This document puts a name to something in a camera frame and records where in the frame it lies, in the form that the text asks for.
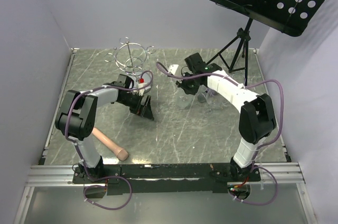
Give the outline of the clear wine glass back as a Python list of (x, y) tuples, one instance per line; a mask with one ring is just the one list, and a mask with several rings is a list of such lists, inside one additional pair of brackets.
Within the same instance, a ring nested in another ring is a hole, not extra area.
[(176, 104), (179, 109), (187, 109), (189, 108), (194, 100), (194, 95), (178, 95)]

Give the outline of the clear wine glass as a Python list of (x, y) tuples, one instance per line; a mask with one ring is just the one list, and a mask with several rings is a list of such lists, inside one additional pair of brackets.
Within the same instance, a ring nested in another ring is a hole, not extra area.
[(234, 73), (232, 78), (238, 83), (245, 83), (245, 76), (242, 73)]
[(223, 110), (227, 107), (227, 100), (221, 95), (212, 95), (207, 99), (207, 103), (211, 110)]
[(203, 92), (204, 98), (207, 101), (208, 99), (215, 96), (215, 91), (207, 88), (206, 91)]
[(194, 95), (178, 95), (176, 104), (179, 109), (187, 109), (189, 108), (194, 100)]

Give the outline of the clear wine glass front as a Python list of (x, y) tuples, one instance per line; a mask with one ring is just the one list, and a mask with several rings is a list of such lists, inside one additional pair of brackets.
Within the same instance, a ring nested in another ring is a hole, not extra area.
[(208, 99), (215, 96), (215, 91), (207, 88), (206, 91), (203, 92), (204, 98), (207, 101)]

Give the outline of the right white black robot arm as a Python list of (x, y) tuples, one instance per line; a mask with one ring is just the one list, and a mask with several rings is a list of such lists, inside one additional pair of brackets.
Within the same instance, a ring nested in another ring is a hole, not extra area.
[(207, 64), (199, 53), (184, 59), (189, 72), (177, 81), (178, 87), (188, 95), (196, 95), (200, 86), (216, 92), (239, 112), (240, 144), (230, 161), (233, 179), (242, 181), (248, 176), (254, 155), (264, 140), (276, 128), (271, 98), (259, 95), (233, 80), (219, 65)]

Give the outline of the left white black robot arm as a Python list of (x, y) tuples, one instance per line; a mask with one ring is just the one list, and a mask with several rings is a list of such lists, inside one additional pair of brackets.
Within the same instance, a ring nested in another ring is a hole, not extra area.
[(93, 183), (105, 178), (102, 156), (93, 140), (88, 139), (95, 127), (97, 108), (119, 103), (137, 116), (154, 120), (151, 97), (144, 91), (153, 82), (153, 73), (146, 70), (139, 78), (120, 74), (116, 81), (86, 90), (69, 90), (61, 103), (55, 119), (55, 127), (70, 141), (80, 157), (80, 173)]

